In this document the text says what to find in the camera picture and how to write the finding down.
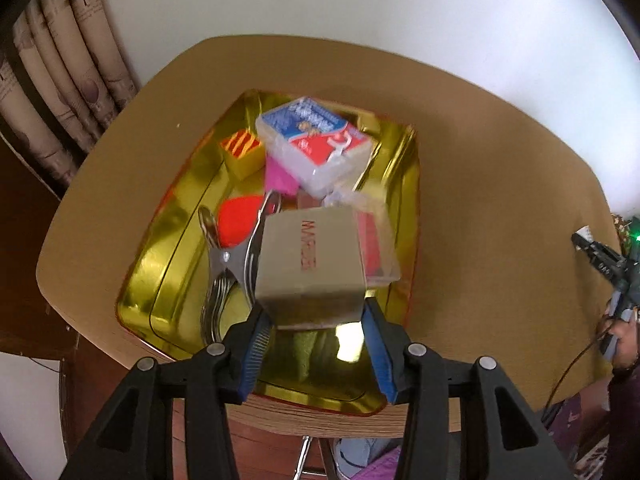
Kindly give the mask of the person right hand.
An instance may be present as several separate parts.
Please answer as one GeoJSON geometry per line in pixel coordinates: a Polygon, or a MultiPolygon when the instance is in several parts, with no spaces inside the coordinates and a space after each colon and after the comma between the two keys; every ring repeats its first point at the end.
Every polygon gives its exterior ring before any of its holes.
{"type": "Polygon", "coordinates": [[[614,370],[630,370],[635,367],[639,359],[638,347],[638,311],[631,311],[628,321],[608,318],[605,321],[608,335],[617,338],[615,352],[612,357],[614,370]]]}

